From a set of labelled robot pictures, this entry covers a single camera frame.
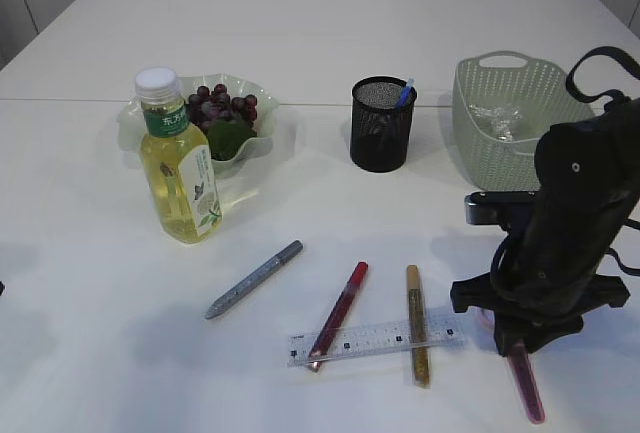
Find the clear plastic ruler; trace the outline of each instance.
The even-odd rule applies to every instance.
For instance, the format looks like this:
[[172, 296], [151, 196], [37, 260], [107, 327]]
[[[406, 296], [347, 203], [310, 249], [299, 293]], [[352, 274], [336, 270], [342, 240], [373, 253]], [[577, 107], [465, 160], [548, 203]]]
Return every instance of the clear plastic ruler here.
[[315, 361], [335, 361], [363, 356], [384, 355], [396, 351], [408, 351], [420, 346], [445, 346], [460, 348], [464, 333], [454, 315], [430, 316], [425, 321], [427, 341], [412, 343], [409, 321], [393, 321], [378, 325], [340, 328], [326, 355], [309, 359], [309, 352], [320, 331], [289, 337], [288, 366], [304, 366]]

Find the green bowl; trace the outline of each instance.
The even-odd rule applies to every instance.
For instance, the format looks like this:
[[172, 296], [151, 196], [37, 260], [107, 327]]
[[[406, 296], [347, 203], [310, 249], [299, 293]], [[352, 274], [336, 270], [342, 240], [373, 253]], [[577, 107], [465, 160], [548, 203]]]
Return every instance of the green bowl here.
[[[264, 91], [263, 88], [251, 83], [250, 81], [219, 73], [216, 75], [204, 76], [184, 76], [180, 77], [182, 82], [182, 95], [187, 98], [191, 93], [195, 93], [196, 89], [205, 85], [211, 89], [218, 83], [224, 83], [227, 86], [229, 95], [247, 96], [249, 94], [256, 95], [258, 98], [258, 119], [254, 124], [257, 136], [249, 138], [238, 149], [236, 155], [225, 161], [211, 159], [213, 168], [216, 171], [222, 171], [229, 168], [237, 161], [260, 156], [265, 151], [269, 151], [273, 145], [273, 134], [276, 129], [276, 118], [274, 111], [280, 106], [278, 101]], [[140, 150], [140, 142], [147, 133], [147, 126], [142, 116], [142, 109], [138, 98], [133, 98], [127, 106], [125, 106], [118, 115], [118, 123], [120, 130], [118, 132], [118, 145], [125, 151]]]

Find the gold glitter marker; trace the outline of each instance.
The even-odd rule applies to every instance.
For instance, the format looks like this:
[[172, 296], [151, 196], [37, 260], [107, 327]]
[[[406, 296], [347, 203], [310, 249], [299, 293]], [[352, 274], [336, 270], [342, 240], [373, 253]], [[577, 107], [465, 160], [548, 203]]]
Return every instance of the gold glitter marker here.
[[[424, 343], [427, 341], [427, 327], [425, 326], [424, 299], [422, 283], [418, 267], [407, 267], [407, 300], [409, 302], [409, 326], [411, 328], [411, 342]], [[413, 380], [416, 385], [426, 388], [429, 386], [429, 354], [426, 346], [419, 346], [411, 350], [413, 366]]]

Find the red glitter marker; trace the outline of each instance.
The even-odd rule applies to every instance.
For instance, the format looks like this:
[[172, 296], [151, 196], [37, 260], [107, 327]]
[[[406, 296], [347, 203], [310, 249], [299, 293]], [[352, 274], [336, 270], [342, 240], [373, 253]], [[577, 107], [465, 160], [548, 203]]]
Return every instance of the red glitter marker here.
[[[311, 353], [309, 353], [310, 359], [316, 356], [326, 355], [329, 351], [331, 343], [333, 343], [333, 339], [338, 333], [338, 328], [342, 326], [342, 322], [344, 321], [345, 316], [347, 316], [349, 308], [351, 308], [351, 304], [356, 298], [358, 290], [360, 290], [362, 280], [364, 280], [364, 275], [367, 273], [367, 268], [369, 268], [369, 265], [364, 261], [361, 261], [356, 266], [356, 269], [353, 270], [353, 273], [351, 273], [347, 286], [345, 286], [342, 293], [340, 293], [340, 297], [338, 298], [338, 301], [336, 301], [329, 318], [327, 318], [327, 321], [322, 327], [322, 331], [318, 335], [318, 339], [314, 343], [313, 348], [311, 348]], [[322, 361], [314, 361], [309, 363], [307, 368], [313, 372], [317, 372], [322, 363]]]

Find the bottle label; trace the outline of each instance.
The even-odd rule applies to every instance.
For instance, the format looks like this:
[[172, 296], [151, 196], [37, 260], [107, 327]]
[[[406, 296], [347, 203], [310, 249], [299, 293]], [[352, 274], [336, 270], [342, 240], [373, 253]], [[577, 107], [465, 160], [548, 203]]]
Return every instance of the bottle label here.
[[144, 121], [147, 123], [149, 134], [158, 138], [179, 135], [189, 126], [189, 117], [185, 106], [166, 115], [157, 115], [146, 110], [143, 110], [142, 113]]
[[198, 236], [205, 234], [222, 218], [220, 201], [213, 179], [211, 151], [196, 146], [178, 165], [187, 201]]

